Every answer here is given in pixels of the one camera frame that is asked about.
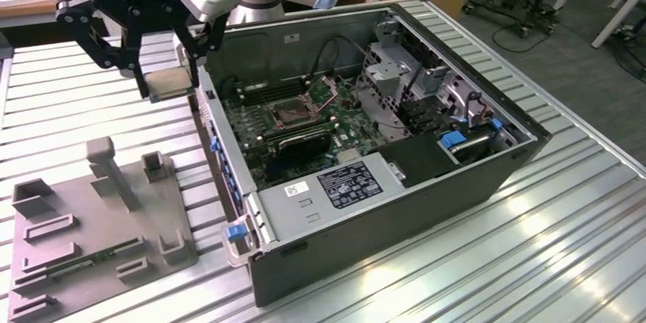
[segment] metal slotted worktable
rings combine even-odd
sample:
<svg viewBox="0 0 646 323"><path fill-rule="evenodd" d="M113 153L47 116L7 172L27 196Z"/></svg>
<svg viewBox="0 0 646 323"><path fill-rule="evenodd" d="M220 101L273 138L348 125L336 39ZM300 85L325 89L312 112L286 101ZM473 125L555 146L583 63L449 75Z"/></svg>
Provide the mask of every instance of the metal slotted worktable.
<svg viewBox="0 0 646 323"><path fill-rule="evenodd" d="M172 155L200 259L61 321L643 320L643 167L429 3L400 4L553 134L491 199L258 309L245 269L225 262L224 214L186 100L140 101L134 82L71 43L18 49L0 82L0 320L11 185L89 174L82 142L104 135L120 164L148 151ZM176 65L169 35L146 37L142 64Z"/></svg>

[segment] blue plastic clip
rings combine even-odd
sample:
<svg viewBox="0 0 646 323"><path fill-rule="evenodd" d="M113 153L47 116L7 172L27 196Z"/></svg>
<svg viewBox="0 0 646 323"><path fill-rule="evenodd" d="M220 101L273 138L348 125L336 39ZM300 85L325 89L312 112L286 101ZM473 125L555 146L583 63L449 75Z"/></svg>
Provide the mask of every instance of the blue plastic clip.
<svg viewBox="0 0 646 323"><path fill-rule="evenodd" d="M240 225L232 225L225 228L225 238L229 241L236 241L248 235L246 227L241 223Z"/></svg>
<svg viewBox="0 0 646 323"><path fill-rule="evenodd" d="M492 119L491 126L493 126L493 129L497 131L503 128L503 122L497 119Z"/></svg>
<svg viewBox="0 0 646 323"><path fill-rule="evenodd" d="M460 132L448 132L441 136L440 143L447 149L465 141Z"/></svg>

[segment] green circuit board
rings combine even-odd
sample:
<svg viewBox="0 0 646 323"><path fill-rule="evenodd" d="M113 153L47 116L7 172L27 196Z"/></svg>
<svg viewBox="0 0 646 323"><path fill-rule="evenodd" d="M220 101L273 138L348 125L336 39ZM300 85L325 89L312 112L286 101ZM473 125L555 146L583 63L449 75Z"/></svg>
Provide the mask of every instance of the green circuit board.
<svg viewBox="0 0 646 323"><path fill-rule="evenodd" d="M369 117L357 107L353 86L338 81L336 92L330 100L333 91L329 83L317 80L302 95L252 106L244 106L240 100L222 101L246 166L260 190L337 165L336 155L341 151L354 148L360 155L365 155L385 144ZM278 143L316 132L330 134L329 149L312 158L277 162Z"/></svg>

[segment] white sticker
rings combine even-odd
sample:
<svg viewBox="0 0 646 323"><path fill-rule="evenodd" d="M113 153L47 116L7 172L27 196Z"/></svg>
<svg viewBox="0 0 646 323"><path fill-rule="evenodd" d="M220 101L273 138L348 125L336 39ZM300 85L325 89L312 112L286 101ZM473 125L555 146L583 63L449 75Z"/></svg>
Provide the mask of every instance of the white sticker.
<svg viewBox="0 0 646 323"><path fill-rule="evenodd" d="M288 36L284 36L284 44L298 42L300 40L300 34L289 34Z"/></svg>
<svg viewBox="0 0 646 323"><path fill-rule="evenodd" d="M298 193L306 192L309 187L306 186L306 182L297 182L294 185L288 185L284 188L284 193L286 193L286 197L296 196Z"/></svg>

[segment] power supply label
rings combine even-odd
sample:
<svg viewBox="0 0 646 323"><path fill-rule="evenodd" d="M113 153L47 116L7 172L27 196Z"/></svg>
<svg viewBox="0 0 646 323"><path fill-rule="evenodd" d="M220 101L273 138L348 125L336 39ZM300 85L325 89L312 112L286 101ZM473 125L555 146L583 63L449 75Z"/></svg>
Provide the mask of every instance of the power supply label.
<svg viewBox="0 0 646 323"><path fill-rule="evenodd" d="M340 209L381 193L381 187L362 162L317 176L332 205Z"/></svg>

